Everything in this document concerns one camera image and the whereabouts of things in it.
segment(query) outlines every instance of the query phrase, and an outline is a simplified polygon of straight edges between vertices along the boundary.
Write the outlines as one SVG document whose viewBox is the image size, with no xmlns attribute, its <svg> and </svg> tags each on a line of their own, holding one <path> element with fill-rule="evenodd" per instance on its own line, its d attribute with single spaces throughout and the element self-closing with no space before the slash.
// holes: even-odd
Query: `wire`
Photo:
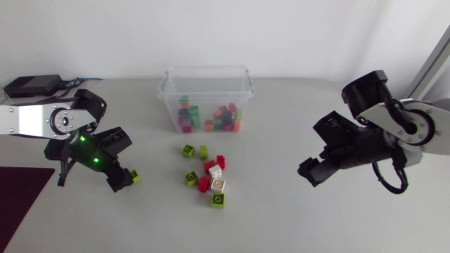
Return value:
<svg viewBox="0 0 450 253">
<path fill-rule="evenodd" d="M 380 173 L 380 170 L 378 169 L 378 163 L 374 162 L 372 163 L 373 171 L 375 172 L 375 175 L 377 176 L 379 182 L 383 184 L 383 186 L 394 194 L 401 194 L 408 188 L 408 179 L 406 177 L 406 173 L 404 171 L 403 167 L 396 167 L 394 165 L 395 172 L 397 173 L 397 176 L 399 177 L 401 181 L 400 188 L 396 188 L 394 186 L 391 186 L 386 180 L 383 178 L 383 176 Z"/>
</svg>

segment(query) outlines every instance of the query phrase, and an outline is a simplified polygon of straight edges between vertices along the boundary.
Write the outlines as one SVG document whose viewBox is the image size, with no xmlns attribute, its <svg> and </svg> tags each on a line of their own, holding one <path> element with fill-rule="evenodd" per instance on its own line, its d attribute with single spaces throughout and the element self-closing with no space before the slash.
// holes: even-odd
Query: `clear plastic bin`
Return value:
<svg viewBox="0 0 450 253">
<path fill-rule="evenodd" d="M 242 65 L 170 67 L 158 88 L 180 133 L 239 131 L 254 94 Z"/>
</svg>

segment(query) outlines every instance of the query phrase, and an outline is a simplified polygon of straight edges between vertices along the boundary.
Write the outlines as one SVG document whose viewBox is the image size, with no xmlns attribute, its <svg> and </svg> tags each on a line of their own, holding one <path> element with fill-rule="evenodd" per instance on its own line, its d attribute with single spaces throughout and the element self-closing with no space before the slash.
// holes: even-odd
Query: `black power adapter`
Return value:
<svg viewBox="0 0 450 253">
<path fill-rule="evenodd" d="M 8 84 L 4 91 L 10 98 L 52 96 L 61 82 L 59 74 L 18 77 Z"/>
</svg>

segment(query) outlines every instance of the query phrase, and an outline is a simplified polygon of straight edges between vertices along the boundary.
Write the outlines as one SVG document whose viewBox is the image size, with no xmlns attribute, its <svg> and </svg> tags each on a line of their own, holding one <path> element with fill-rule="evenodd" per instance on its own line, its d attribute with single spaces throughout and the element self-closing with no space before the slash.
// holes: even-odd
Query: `white table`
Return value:
<svg viewBox="0 0 450 253">
<path fill-rule="evenodd" d="M 120 153 L 142 182 L 117 193 L 105 175 L 82 165 L 66 187 L 48 182 L 6 252 L 448 252 L 449 157 L 425 155 L 407 168 L 409 189 L 393 195 L 370 166 L 340 170 L 313 188 L 297 166 L 318 157 L 312 129 L 331 110 L 351 118 L 344 84 L 311 79 L 254 79 L 238 133 L 177 134 L 158 79 L 91 82 L 108 110 L 97 132 L 121 126 L 134 142 Z M 182 157 L 190 143 L 224 155 L 226 207 L 188 188 L 185 173 L 202 161 Z M 45 140 L 0 136 L 2 166 L 54 167 Z M 393 184 L 390 161 L 382 172 Z"/>
</svg>

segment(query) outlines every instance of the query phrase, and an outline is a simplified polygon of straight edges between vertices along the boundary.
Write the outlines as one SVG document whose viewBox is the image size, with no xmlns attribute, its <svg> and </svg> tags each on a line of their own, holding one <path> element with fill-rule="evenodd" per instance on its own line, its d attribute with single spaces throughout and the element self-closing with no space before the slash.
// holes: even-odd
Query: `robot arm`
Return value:
<svg viewBox="0 0 450 253">
<path fill-rule="evenodd" d="M 106 102 L 96 94 L 79 89 L 74 98 L 48 98 L 37 103 L 0 105 L 0 134 L 50 139 L 44 154 L 59 160 L 59 186 L 76 162 L 106 174 L 114 192 L 138 180 L 135 171 L 123 169 L 117 154 L 131 145 L 120 128 L 93 134 L 105 114 Z"/>
<path fill-rule="evenodd" d="M 323 159 L 309 158 L 297 170 L 317 186 L 338 169 L 372 164 L 378 180 L 390 192 L 400 194 L 408 187 L 404 168 L 417 164 L 422 153 L 450 155 L 450 136 L 444 134 L 450 124 L 450 100 L 424 103 L 415 100 L 395 100 L 385 83 L 382 70 L 371 72 L 342 90 L 358 126 L 336 112 L 320 119 L 314 130 L 326 142 Z M 400 188 L 391 186 L 378 170 L 378 161 L 392 159 Z"/>
</svg>

